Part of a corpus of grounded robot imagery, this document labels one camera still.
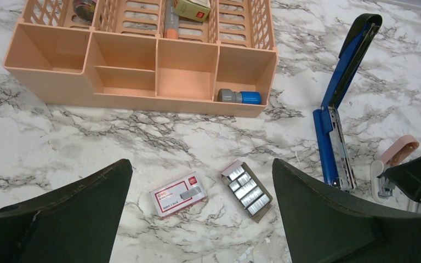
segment organizer compartment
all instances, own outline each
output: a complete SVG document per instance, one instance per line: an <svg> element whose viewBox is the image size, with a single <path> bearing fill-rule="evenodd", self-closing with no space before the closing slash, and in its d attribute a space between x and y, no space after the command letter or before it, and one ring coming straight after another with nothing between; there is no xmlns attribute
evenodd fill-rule
<svg viewBox="0 0 421 263"><path fill-rule="evenodd" d="M211 0L163 38L166 0L98 0L91 24L73 0L27 0L4 59L47 103L256 117L277 64L269 0ZM221 88L262 105L217 102Z"/></svg>

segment small cardboard box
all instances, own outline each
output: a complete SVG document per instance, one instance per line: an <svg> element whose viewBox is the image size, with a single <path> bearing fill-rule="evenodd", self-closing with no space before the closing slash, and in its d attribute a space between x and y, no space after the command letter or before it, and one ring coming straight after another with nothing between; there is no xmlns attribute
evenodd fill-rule
<svg viewBox="0 0 421 263"><path fill-rule="evenodd" d="M268 197L268 202L260 209L258 210L254 215L252 215L249 211L248 211L248 207L249 206L245 206L243 204L243 199L242 198L238 198L237 193L239 191L239 189L243 189L244 185L238 184L238 181L241 179L241 177L245 176L245 174L249 175L251 178L251 181L247 181L245 180L245 184L248 184L250 182L255 183L255 187L252 188L253 190L255 190L256 188L260 188L262 194L259 195L257 198L255 198L254 200L259 199L262 196L267 196ZM249 215L249 217L254 220L256 223L259 223L259 221L264 217L265 214L267 214L267 212L272 208L272 205L270 204L273 200L272 195L267 191L267 189L264 187L264 185L262 185L262 183L259 181L259 179L257 178L257 176L254 174L254 172L249 168L249 166L245 163L242 162L240 160L237 160L236 162L234 162L232 165L230 165L228 168L226 168L222 173L222 181L227 185L228 189L230 190L230 192L232 192L233 196L238 200L239 204L241 205L241 207L246 211L246 213ZM237 188L233 188L233 184L237 183L238 186Z"/></svg>
<svg viewBox="0 0 421 263"><path fill-rule="evenodd" d="M204 22L211 11L209 0L174 0L175 13L184 18Z"/></svg>
<svg viewBox="0 0 421 263"><path fill-rule="evenodd" d="M207 197L196 172L155 189L150 193L161 219L171 216Z"/></svg>

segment gray marble vein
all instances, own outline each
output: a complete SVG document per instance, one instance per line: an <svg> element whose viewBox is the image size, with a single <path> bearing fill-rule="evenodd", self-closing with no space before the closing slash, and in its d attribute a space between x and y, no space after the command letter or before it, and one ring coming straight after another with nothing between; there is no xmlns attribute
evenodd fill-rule
<svg viewBox="0 0 421 263"><path fill-rule="evenodd" d="M272 1L280 60L270 105L258 118L46 105L2 67L24 0L0 1L0 208L83 178L120 158L134 168L112 262L291 262L271 178L282 158L322 180L312 120L354 18L383 26L340 108L359 189L368 166L412 134L421 155L421 12L352 0ZM219 172L241 159L275 197L256 224ZM209 198L160 220L149 191L197 171ZM405 209L397 191L388 206Z"/></svg>

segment box of staples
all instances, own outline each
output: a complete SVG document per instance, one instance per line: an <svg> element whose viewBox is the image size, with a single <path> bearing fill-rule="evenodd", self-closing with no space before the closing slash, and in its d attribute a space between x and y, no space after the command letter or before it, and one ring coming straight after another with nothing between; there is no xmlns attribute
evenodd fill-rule
<svg viewBox="0 0 421 263"><path fill-rule="evenodd" d="M194 172L177 181L151 191L157 213L164 219L207 197L201 181Z"/></svg>
<svg viewBox="0 0 421 263"><path fill-rule="evenodd" d="M222 172L222 181L251 219L259 222L273 198L245 162L237 160Z"/></svg>

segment blue cap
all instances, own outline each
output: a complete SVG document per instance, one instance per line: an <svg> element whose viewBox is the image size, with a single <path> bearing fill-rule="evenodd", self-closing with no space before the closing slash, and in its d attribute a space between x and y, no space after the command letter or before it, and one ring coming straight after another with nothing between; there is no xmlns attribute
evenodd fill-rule
<svg viewBox="0 0 421 263"><path fill-rule="evenodd" d="M261 98L259 92L240 92L243 96L243 103L260 105Z"/></svg>

